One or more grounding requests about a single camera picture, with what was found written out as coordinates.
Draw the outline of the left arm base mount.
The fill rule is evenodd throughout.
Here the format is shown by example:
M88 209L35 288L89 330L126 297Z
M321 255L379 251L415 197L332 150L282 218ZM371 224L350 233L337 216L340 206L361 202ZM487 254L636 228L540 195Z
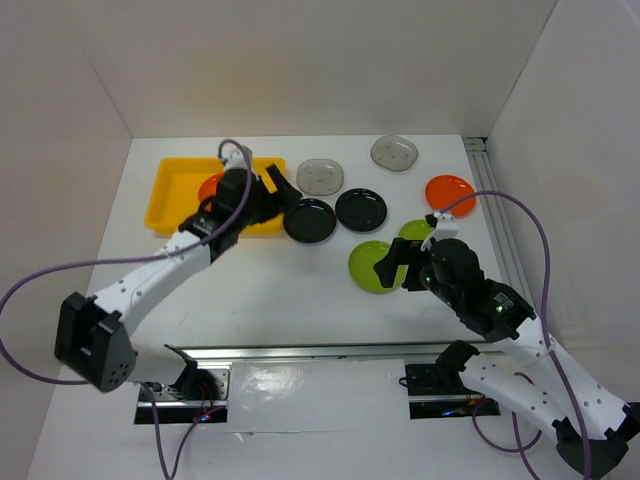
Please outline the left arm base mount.
M197 380L189 393L178 393L159 383L148 383L149 392L139 389L134 414L135 425L152 425L152 402L156 402L160 425L187 425L197 418L203 424L223 424L228 419L231 380L229 364L205 365L208 376Z

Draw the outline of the green plate front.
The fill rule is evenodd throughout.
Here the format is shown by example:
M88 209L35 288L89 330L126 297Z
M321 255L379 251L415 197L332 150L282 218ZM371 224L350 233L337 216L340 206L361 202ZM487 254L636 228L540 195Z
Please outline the green plate front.
M382 260L390 249L390 244L379 240L369 240L358 244L348 258L348 271L353 282L370 294L387 294L400 288L401 274L406 269L399 269L391 287L383 287L374 271L374 265Z

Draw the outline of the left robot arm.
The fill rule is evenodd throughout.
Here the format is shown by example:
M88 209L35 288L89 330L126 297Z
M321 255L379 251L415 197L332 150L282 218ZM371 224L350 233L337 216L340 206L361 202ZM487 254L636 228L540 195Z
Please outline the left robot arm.
M176 399L189 397L211 377L184 351L166 346L144 354L131 341L147 315L183 282L208 268L238 241L240 233L287 213L302 194L274 165L262 177L246 167L229 168L216 193L187 217L161 251L118 282L89 297L62 303L54 355L102 393L125 382L159 383Z

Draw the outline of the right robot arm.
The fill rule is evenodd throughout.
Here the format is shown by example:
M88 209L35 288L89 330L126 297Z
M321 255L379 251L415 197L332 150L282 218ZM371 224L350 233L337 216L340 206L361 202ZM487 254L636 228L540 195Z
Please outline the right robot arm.
M545 330L534 309L513 288L485 277L477 255L458 239L396 238L374 266L380 283L407 269L405 290L429 291L472 332L513 359L518 377L465 341L438 357L436 379L448 392L482 393L522 416L555 443L560 457L588 479L607 476L639 433L639 405L609 392Z

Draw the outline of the green plate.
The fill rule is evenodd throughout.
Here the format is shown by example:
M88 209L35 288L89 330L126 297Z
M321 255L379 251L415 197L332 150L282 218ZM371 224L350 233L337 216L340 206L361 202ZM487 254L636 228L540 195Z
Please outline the green plate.
M424 241L433 231L433 227L424 219L415 219L405 223L399 230L398 236L405 240Z
M390 249L390 244L379 240L369 240L358 244L348 258L348 271L353 282L370 294L387 294L400 288L401 274L406 269L399 269L391 287L383 287L374 271L374 265L382 260Z

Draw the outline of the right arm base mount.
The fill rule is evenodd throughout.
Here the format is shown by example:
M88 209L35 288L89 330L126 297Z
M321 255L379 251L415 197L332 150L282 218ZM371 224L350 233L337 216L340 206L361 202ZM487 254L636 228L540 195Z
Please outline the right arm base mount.
M406 364L398 383L407 391L412 420L471 417L477 407L480 415L500 415L494 400L468 389L457 373L435 363Z

